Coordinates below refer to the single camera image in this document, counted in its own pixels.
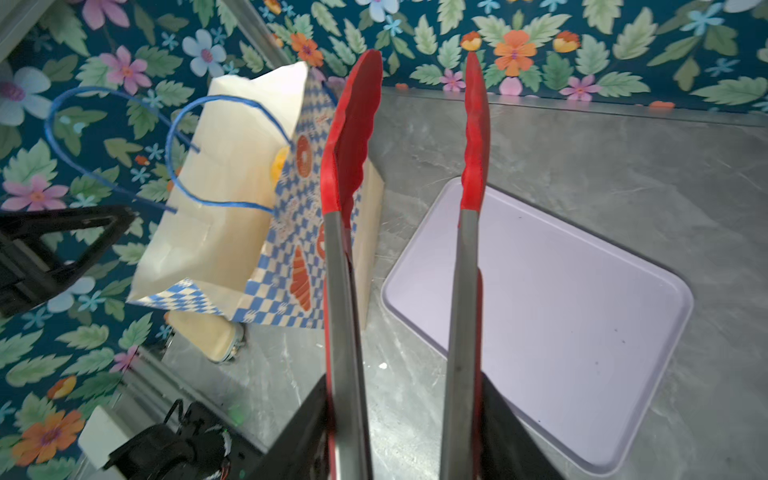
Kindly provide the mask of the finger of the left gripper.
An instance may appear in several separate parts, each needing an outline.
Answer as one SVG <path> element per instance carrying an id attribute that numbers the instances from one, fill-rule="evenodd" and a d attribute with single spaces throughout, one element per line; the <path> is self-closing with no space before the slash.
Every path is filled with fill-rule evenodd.
<path id="1" fill-rule="evenodd" d="M 63 294 L 137 219 L 125 205 L 1 213 L 1 315 L 31 311 Z"/>

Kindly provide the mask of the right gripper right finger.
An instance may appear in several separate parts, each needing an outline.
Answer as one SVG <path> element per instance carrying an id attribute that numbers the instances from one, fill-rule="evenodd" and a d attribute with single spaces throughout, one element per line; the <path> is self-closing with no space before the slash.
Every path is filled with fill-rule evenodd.
<path id="1" fill-rule="evenodd" d="M 486 375 L 481 407 L 480 479 L 564 479 Z"/>

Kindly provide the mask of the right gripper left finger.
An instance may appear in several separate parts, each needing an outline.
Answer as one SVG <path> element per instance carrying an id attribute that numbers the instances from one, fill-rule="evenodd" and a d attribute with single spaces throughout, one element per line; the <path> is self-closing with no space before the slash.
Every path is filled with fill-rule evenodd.
<path id="1" fill-rule="evenodd" d="M 329 478 L 326 376 L 320 377 L 281 434 L 243 479 Z"/>

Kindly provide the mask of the lilac plastic tray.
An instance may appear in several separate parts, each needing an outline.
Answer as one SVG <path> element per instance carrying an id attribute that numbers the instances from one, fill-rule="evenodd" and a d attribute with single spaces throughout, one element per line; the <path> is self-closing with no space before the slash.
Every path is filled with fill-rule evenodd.
<path id="1" fill-rule="evenodd" d="M 479 220 L 482 369 L 582 471 L 622 465 L 693 311 L 674 273 L 495 188 Z"/>

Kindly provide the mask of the blue checkered paper bag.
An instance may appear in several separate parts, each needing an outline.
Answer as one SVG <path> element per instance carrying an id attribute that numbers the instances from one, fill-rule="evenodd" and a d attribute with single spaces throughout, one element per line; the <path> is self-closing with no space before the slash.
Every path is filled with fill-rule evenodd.
<path id="1" fill-rule="evenodd" d="M 199 121 L 190 140 L 176 132 L 167 137 L 172 191 L 160 202 L 163 215 L 128 302 L 232 322 L 320 328 L 321 164 L 342 92 L 298 62 L 255 79 L 218 77 L 206 96 L 189 103 L 185 112 L 198 113 Z M 285 146 L 290 155 L 273 189 L 270 166 Z M 351 214 L 360 313 L 370 298 L 383 189 L 367 158 Z"/>

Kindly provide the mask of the red silicone tongs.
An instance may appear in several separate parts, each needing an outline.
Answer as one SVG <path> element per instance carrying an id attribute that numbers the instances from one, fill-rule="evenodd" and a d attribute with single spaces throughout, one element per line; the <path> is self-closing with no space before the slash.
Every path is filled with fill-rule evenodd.
<path id="1" fill-rule="evenodd" d="M 381 102 L 382 78 L 380 52 L 366 51 L 353 67 L 338 101 L 321 164 L 325 378 L 333 479 L 373 476 L 351 214 L 355 193 L 364 179 L 368 143 Z M 483 72 L 475 53 L 467 56 L 464 81 L 466 149 L 440 454 L 439 474 L 443 479 L 475 479 L 481 465 L 483 301 L 478 250 L 479 217 L 489 166 L 490 115 Z"/>

